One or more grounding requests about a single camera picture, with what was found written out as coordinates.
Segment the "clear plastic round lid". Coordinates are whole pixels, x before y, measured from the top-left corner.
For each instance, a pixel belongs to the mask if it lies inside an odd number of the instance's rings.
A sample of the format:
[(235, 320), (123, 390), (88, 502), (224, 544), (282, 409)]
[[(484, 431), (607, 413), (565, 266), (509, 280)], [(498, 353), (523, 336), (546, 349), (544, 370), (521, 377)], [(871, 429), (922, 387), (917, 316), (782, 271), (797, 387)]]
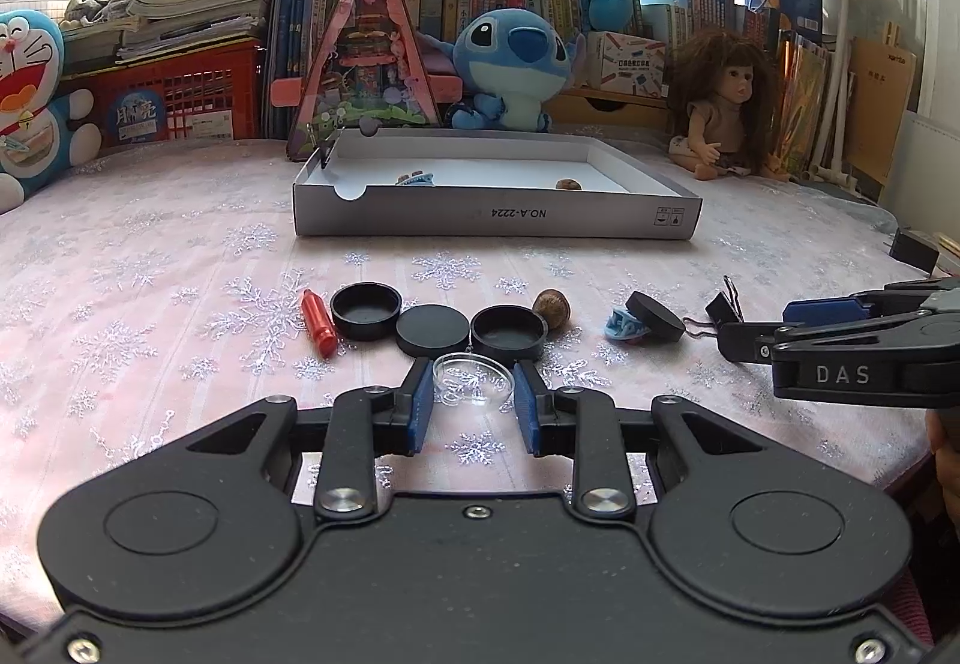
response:
[(498, 361), (470, 352), (439, 357), (433, 365), (434, 400), (446, 407), (477, 405), (509, 412), (514, 378)]

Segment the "brown nut in tray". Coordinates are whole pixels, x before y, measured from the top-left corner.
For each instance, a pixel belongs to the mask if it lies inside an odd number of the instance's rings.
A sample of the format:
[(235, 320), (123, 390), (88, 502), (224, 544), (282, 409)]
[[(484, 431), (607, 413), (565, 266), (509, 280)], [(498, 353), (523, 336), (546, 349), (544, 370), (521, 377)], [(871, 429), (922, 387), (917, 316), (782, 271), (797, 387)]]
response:
[(581, 191), (583, 186), (579, 184), (579, 181), (572, 180), (571, 178), (563, 178), (562, 180), (556, 181), (555, 189), (560, 189), (560, 191)]

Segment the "blue upright thin books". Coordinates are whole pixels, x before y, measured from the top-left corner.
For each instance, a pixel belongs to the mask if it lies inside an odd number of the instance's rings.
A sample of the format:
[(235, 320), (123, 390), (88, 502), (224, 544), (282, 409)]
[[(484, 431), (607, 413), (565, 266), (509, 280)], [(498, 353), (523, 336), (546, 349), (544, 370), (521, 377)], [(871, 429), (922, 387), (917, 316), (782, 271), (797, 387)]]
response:
[(277, 106), (272, 100), (272, 90), (277, 80), (302, 76), (302, 51), (304, 51), (304, 24), (311, 18), (308, 9), (312, 0), (274, 0), (270, 15), (270, 31), (267, 41), (265, 63), (265, 111), (263, 132), (268, 139), (286, 139), (291, 124), (288, 106)]

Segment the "blue toy shoe clip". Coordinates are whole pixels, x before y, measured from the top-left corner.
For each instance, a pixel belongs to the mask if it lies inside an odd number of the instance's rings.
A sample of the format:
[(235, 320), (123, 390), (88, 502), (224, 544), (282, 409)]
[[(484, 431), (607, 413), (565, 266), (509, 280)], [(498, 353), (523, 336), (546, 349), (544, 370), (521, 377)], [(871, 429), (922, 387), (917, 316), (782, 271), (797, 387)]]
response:
[(649, 334), (649, 327), (625, 308), (615, 308), (604, 326), (604, 336), (610, 342), (638, 343)]

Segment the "black round cap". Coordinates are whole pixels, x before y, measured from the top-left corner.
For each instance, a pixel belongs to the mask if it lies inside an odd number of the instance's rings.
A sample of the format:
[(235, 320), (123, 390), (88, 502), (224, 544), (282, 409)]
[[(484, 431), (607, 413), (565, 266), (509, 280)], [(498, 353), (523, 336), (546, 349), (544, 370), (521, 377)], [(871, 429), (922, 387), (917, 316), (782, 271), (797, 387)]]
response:
[(470, 322), (472, 350), (505, 366), (539, 361), (547, 336), (544, 318), (520, 304), (494, 304), (478, 311)]
[(386, 283), (352, 283), (334, 293), (329, 311), (344, 339), (376, 342), (395, 331), (402, 295)]

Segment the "black round lid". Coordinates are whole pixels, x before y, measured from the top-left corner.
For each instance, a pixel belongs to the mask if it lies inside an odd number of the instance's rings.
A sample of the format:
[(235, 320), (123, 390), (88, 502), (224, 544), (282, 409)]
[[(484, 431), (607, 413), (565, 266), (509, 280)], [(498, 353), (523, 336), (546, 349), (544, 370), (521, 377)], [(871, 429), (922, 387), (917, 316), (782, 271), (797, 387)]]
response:
[(631, 293), (625, 306), (626, 311), (643, 325), (654, 340), (675, 343), (685, 336), (685, 324), (679, 316), (646, 293)]
[(439, 357), (467, 349), (470, 324), (466, 316), (445, 304), (419, 304), (405, 310), (395, 323), (395, 343), (409, 357)]

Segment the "wooden drawer shelf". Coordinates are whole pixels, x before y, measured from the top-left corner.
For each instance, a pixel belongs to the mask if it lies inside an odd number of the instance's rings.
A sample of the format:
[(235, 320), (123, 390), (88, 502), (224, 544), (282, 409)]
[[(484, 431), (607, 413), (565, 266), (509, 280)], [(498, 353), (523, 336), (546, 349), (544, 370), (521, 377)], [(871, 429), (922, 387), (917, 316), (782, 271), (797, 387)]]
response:
[(665, 131), (670, 115), (662, 98), (570, 88), (544, 104), (555, 124), (568, 126), (649, 127)]

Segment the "blue Stitch plush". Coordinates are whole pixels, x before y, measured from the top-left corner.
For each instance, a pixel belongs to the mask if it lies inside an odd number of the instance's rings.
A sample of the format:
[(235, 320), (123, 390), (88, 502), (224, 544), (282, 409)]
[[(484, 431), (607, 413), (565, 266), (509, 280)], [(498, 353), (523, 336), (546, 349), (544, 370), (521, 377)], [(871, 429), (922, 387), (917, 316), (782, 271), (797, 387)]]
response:
[(573, 85), (586, 48), (583, 33), (565, 41), (527, 9), (489, 10), (452, 43), (418, 39), (443, 53), (464, 84), (464, 98), (449, 111), (449, 126), (460, 131), (550, 131), (544, 104)]

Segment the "red plastic crate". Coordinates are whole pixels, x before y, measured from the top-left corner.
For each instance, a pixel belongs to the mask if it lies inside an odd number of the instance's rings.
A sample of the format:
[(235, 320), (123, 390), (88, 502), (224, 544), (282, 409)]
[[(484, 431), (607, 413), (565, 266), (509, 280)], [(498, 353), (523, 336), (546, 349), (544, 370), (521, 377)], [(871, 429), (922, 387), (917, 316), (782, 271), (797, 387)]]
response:
[(107, 148), (260, 134), (263, 48), (252, 38), (67, 76), (62, 92), (93, 93), (89, 119)]

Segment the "red crayon-shaped clip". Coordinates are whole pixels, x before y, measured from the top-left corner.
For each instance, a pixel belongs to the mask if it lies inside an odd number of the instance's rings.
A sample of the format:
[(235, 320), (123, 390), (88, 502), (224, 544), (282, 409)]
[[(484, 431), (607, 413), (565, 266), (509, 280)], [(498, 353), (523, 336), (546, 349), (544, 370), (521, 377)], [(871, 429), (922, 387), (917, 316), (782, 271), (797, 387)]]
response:
[(337, 351), (338, 337), (324, 300), (306, 288), (301, 295), (301, 313), (314, 350), (322, 358), (331, 358)]

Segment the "white patterned cardboard box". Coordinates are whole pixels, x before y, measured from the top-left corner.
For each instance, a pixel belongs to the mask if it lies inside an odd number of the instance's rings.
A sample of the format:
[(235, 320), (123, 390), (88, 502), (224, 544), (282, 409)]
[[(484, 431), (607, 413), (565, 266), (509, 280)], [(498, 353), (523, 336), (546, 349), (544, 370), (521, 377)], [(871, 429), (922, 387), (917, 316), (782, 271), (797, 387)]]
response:
[(665, 44), (647, 38), (591, 31), (587, 37), (587, 85), (631, 97), (664, 98)]

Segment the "binder clip on tray corner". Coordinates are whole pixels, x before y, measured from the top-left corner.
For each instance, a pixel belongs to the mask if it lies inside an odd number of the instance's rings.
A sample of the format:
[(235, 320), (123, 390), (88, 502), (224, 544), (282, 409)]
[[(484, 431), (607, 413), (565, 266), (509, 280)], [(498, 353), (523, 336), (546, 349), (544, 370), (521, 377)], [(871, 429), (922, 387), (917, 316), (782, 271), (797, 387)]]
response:
[(342, 129), (340, 129), (340, 127), (334, 127), (334, 129), (325, 132), (324, 136), (320, 137), (316, 152), (317, 155), (319, 155), (319, 165), (322, 170), (325, 170), (327, 166), (331, 165), (332, 158), (334, 158), (335, 154), (335, 147), (337, 147), (340, 137), (342, 137)]

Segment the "Doraemon plush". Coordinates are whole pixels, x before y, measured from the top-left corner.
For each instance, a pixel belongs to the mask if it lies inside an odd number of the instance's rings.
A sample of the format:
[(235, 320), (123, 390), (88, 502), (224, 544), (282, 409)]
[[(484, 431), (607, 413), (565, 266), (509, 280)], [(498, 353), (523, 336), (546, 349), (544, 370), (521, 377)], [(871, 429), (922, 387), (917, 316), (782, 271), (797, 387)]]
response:
[(93, 161), (101, 131), (93, 93), (59, 92), (64, 38), (37, 10), (2, 14), (2, 212), (20, 207), (62, 171)]

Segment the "brown hazelnut on table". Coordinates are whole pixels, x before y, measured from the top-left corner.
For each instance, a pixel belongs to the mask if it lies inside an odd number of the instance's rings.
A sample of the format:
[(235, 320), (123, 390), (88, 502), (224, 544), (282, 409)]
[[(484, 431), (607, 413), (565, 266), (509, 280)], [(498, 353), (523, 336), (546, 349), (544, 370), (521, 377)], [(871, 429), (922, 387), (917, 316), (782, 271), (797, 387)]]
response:
[(571, 306), (565, 293), (547, 288), (535, 297), (532, 311), (542, 318), (550, 332), (563, 331), (571, 319)]

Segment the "black binder clip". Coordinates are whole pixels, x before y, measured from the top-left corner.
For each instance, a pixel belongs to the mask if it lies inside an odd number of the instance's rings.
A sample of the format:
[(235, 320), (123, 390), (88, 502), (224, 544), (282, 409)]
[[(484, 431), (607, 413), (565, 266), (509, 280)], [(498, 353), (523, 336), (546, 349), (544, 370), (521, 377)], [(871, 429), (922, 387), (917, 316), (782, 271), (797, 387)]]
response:
[(715, 329), (721, 329), (727, 324), (740, 324), (743, 321), (742, 304), (740, 304), (739, 290), (731, 276), (722, 277), (724, 285), (718, 294), (705, 307), (709, 322)]

